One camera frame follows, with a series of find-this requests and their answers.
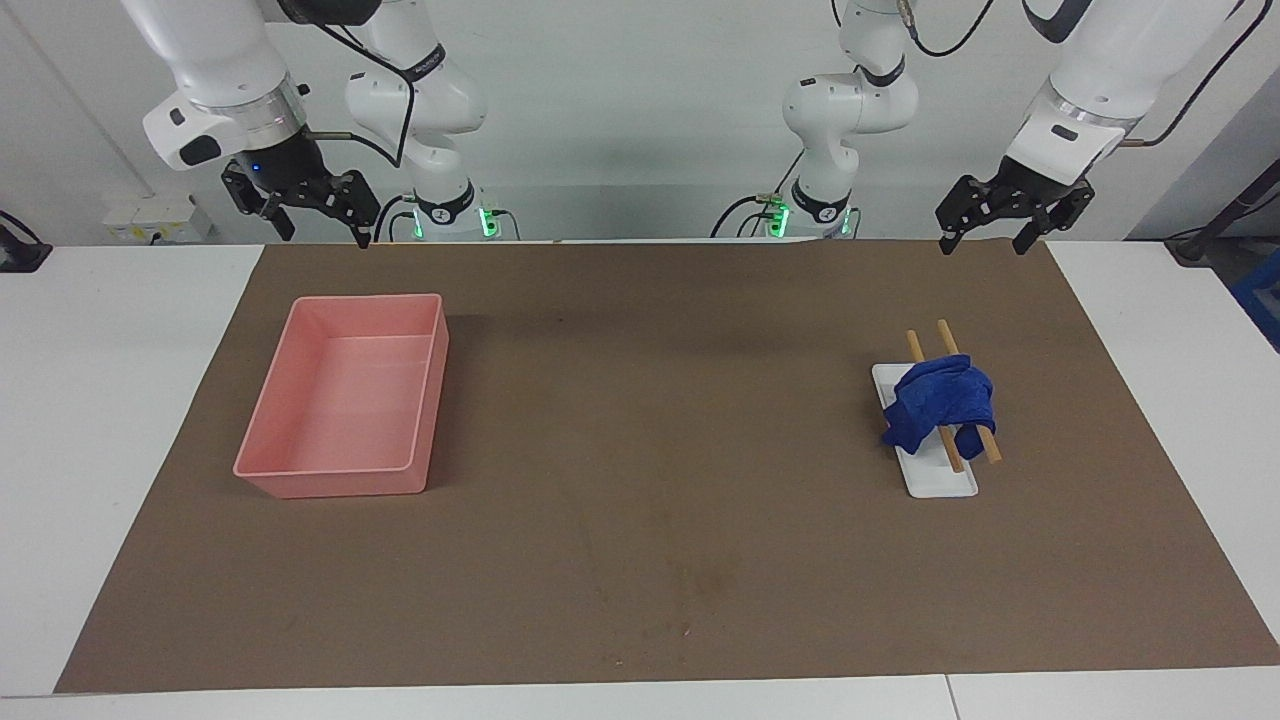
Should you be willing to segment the blue towel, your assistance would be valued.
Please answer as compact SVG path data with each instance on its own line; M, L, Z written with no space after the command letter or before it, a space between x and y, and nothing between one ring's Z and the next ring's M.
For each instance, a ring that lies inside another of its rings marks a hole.
M957 451L972 461L984 452L979 429L997 429L993 396L992 379L966 354L918 363L893 386L881 442L914 455L934 429L955 427Z

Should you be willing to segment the wooden rack rod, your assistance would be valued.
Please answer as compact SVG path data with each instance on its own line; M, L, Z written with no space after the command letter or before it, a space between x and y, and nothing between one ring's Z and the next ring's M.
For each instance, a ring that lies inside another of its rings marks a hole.
M909 352L911 355L911 360L915 364L924 363L925 355L922 347L922 342L918 333L914 329L906 331L906 342ZM946 452L951 470L957 474L963 473L965 469L965 464L963 456L957 450L952 429L947 425L941 425L937 427L936 429L940 436L940 441L943 446L943 450Z
M937 331L943 342L945 348L950 354L960 354L960 347L954 337L952 329L946 319L937 320ZM977 425L975 430L980 437L986 456L991 464L997 464L1004 461L1004 454L998 446L995 433L992 429L984 425Z

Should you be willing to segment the white power strip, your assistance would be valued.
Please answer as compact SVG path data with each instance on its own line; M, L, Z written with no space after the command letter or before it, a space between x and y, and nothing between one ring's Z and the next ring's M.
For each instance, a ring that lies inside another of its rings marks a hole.
M101 227L111 241L147 246L205 243L214 233L212 220L188 193L118 202Z

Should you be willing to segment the pink plastic bin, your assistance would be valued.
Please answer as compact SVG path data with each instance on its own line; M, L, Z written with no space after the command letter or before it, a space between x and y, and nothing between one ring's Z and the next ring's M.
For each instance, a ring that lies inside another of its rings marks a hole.
M449 343L436 293L297 299L233 473L276 498L424 492Z

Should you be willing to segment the black stand leg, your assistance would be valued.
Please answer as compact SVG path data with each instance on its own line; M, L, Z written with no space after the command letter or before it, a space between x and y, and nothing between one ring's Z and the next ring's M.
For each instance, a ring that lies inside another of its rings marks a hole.
M1183 266L1206 266L1208 249L1239 220L1280 200L1280 158L1265 168L1238 196L1210 222L1175 233L1164 241L1175 261Z

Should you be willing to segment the blue crate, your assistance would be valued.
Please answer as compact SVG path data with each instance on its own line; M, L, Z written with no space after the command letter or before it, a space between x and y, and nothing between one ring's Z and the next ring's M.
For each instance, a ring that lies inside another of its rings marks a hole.
M1280 247L1243 278L1230 284L1229 292L1260 333L1280 354Z

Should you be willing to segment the brown table mat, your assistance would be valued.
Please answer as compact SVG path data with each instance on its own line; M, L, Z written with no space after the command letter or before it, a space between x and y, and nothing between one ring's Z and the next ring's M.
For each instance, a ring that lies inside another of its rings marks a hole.
M233 462L291 305L438 293L428 488ZM960 347L1004 461L913 498L870 377ZM59 693L1280 664L1051 252L273 246Z

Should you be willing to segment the black clamp mount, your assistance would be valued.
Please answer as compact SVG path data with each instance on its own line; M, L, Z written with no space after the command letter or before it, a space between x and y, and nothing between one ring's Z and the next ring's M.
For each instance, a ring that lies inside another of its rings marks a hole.
M0 210L0 273L33 273L52 250L24 222Z

